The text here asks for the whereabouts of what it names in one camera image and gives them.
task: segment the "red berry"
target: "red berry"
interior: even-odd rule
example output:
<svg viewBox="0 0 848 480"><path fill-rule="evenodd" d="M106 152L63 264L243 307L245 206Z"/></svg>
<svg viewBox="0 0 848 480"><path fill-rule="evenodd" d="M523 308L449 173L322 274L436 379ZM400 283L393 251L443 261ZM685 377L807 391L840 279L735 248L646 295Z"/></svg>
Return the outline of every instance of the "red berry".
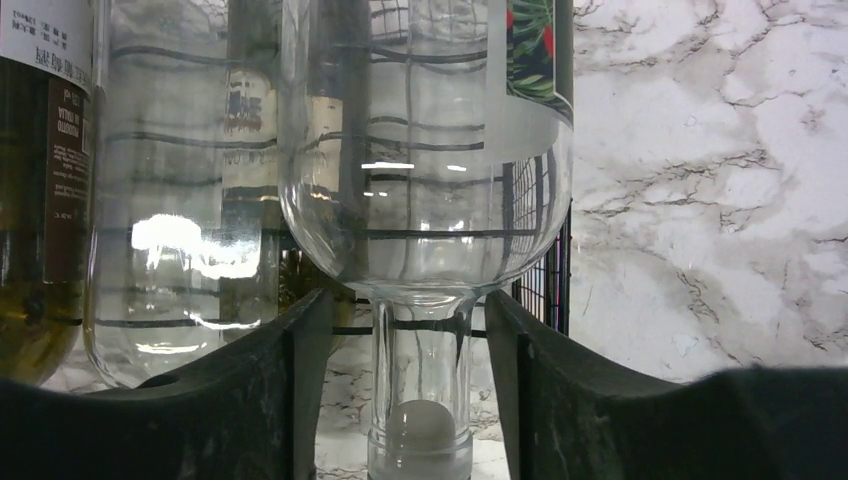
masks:
<svg viewBox="0 0 848 480"><path fill-rule="evenodd" d="M548 55L551 58L554 57L554 30L550 25L545 25L545 33L542 35L542 39L545 41L545 50L548 51Z"/></svg>

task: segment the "clear glass bottle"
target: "clear glass bottle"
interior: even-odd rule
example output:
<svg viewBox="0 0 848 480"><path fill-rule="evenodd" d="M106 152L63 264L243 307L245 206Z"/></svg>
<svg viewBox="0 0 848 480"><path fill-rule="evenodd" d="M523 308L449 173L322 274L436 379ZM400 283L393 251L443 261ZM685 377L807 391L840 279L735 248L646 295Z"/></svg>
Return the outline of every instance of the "clear glass bottle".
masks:
<svg viewBox="0 0 848 480"><path fill-rule="evenodd" d="M89 356L133 387L313 287L277 193L276 0L104 0Z"/></svg>
<svg viewBox="0 0 848 480"><path fill-rule="evenodd" d="M468 480L473 305L570 201L571 2L282 4L280 197L316 265L372 301L369 476Z"/></svg>
<svg viewBox="0 0 848 480"><path fill-rule="evenodd" d="M0 2L0 377L40 384L82 322L91 0Z"/></svg>

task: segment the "label with red berries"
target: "label with red berries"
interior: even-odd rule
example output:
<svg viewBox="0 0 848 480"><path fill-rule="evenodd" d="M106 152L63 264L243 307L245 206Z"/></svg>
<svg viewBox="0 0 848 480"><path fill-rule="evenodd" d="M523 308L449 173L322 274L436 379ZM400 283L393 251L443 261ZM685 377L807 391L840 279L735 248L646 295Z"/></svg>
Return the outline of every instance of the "label with red berries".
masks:
<svg viewBox="0 0 848 480"><path fill-rule="evenodd" d="M573 116L574 0L507 0L507 92Z"/></svg>

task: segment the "brown label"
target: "brown label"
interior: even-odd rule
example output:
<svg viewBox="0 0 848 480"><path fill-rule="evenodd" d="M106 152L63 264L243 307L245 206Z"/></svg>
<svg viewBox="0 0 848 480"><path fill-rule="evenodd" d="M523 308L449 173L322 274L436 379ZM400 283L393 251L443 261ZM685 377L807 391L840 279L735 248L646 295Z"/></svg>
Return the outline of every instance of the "brown label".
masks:
<svg viewBox="0 0 848 480"><path fill-rule="evenodd" d="M53 78L47 109L44 282L73 282L83 279L88 253L91 108L81 88Z"/></svg>

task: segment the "marble surface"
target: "marble surface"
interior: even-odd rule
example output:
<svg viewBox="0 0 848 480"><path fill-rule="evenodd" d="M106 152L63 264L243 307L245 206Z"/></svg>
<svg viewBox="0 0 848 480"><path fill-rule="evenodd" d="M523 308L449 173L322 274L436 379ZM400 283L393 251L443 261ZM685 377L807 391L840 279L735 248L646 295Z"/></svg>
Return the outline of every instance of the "marble surface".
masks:
<svg viewBox="0 0 848 480"><path fill-rule="evenodd" d="M848 3L575 8L572 336L677 381L845 364ZM506 479L486 345L473 349L473 478ZM331 359L322 479L364 478L369 350ZM103 388L81 351L45 386Z"/></svg>

